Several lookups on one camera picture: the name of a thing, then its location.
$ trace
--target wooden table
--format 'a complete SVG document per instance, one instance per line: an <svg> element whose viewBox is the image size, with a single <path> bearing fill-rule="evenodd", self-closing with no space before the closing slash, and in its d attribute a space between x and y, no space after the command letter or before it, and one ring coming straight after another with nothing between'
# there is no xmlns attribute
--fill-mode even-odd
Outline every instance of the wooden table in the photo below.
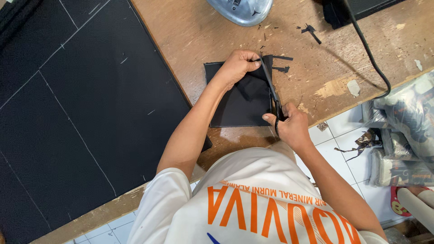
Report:
<svg viewBox="0 0 434 244"><path fill-rule="evenodd" d="M282 101L293 102L309 115L310 126L323 122L385 91L352 25L333 30L324 21L322 6L312 0L275 0L268 17L253 27L238 26L215 11L205 0L133 0L163 56L194 104L205 88L203 63L224 61L233 49L250 49L264 55L284 55L290 66L273 71L273 83ZM434 1L406 0L358 21L378 66L397 86L434 66ZM312 25L322 44L297 26ZM350 94L346 83L355 79L360 95ZM198 164L205 171L221 156L278 140L270 127L212 128L213 147ZM204 171L197 169L194 178ZM61 243L78 237L137 209L145 186L79 217L33 243Z"/></svg>

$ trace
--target electric cord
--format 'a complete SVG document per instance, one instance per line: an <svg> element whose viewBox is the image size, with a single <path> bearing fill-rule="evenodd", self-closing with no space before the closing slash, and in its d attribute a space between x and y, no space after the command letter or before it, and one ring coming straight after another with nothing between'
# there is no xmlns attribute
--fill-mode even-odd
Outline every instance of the electric cord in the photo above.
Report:
<svg viewBox="0 0 434 244"><path fill-rule="evenodd" d="M348 0L343 0L343 2L345 4L345 7L348 10L348 14L350 15L350 19L351 19L351 22L352 22L352 24L354 26L354 29L356 30L358 36L360 37L360 40L363 43L363 46L365 47L366 53L368 54L368 57L369 57L369 60L371 61L372 66L377 71L377 73L381 76L381 78L384 80L384 82L386 83L386 86L387 86L386 93L383 94L383 95L381 95L381 96L378 96L378 97L376 97L374 99L383 98L383 97L389 95L390 90L392 89L392 86L390 85L389 80L386 78L386 76L383 74L383 72L380 70L380 68L378 67L377 63L375 62L374 57L372 56L371 50L369 49L368 43L366 42L366 39L363 36L363 33L362 33L362 31L360 30L360 28L359 28L359 26L357 24L357 21L356 21L356 19L354 17L354 14L352 13L352 11L350 9L350 5L348 3Z"/></svg>

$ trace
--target white tile floor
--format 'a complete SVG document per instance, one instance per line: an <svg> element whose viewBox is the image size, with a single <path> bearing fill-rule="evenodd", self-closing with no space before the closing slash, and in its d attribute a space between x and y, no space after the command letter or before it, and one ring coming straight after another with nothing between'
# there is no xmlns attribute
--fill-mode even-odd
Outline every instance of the white tile floor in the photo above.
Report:
<svg viewBox="0 0 434 244"><path fill-rule="evenodd" d="M402 216L395 214L390 208L390 188L372 187L368 185L370 164L368 154L370 149L350 161L348 159L357 155L357 152L341 153L334 150L356 148L354 142L367 128L362 125L362 109L357 106L329 120L329 128L321 132L316 126L309 129L310 137L318 151L324 156L330 165L365 199L368 205L377 215L383 226L392 226L404 220ZM312 178L307 167L296 155L297 165L301 170ZM198 182L191 184L193 190ZM135 213L120 217L96 230L93 230L76 239L76 243L82 244L126 244L128 235L135 220Z"/></svg>

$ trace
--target black scissors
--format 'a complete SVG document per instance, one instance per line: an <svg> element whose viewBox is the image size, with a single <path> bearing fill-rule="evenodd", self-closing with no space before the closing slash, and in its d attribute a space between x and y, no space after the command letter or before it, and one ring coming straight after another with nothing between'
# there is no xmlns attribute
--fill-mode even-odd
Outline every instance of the black scissors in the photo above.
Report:
<svg viewBox="0 0 434 244"><path fill-rule="evenodd" d="M259 59L261 60L262 68L264 69L265 77L267 78L268 85L270 86L270 92L271 92L271 97L274 101L274 107L276 108L276 122L274 123L274 129L276 130L277 136L279 136L279 132L277 131L277 124L279 123L279 121L284 121L286 117L283 115L282 104L280 104L280 97L276 93L276 88L275 86L273 86L273 83L271 82L271 75L270 73L268 73L267 67L265 67L265 63L264 60L262 59L261 53L259 54Z"/></svg>

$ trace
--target white t-shirt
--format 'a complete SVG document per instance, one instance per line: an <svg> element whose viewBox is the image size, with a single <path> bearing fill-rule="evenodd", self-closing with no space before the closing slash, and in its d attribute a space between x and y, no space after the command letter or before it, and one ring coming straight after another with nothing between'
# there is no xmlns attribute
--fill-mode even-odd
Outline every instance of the white t-shirt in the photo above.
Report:
<svg viewBox="0 0 434 244"><path fill-rule="evenodd" d="M266 148L222 157L193 193L181 170L161 171L136 216L129 244L387 243L357 232L296 164Z"/></svg>

